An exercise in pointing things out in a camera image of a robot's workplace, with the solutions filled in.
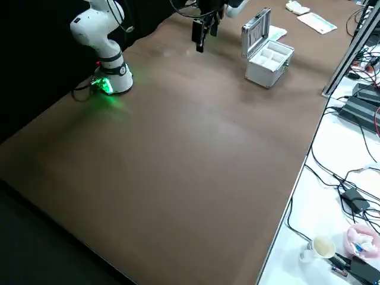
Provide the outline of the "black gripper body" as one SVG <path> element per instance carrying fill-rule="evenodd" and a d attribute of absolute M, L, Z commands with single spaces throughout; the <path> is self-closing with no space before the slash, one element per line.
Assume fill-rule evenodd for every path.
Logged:
<path fill-rule="evenodd" d="M 220 18 L 223 18 L 225 5 L 225 0 L 197 0 L 197 8 L 201 12 L 199 17 L 218 15 Z"/>

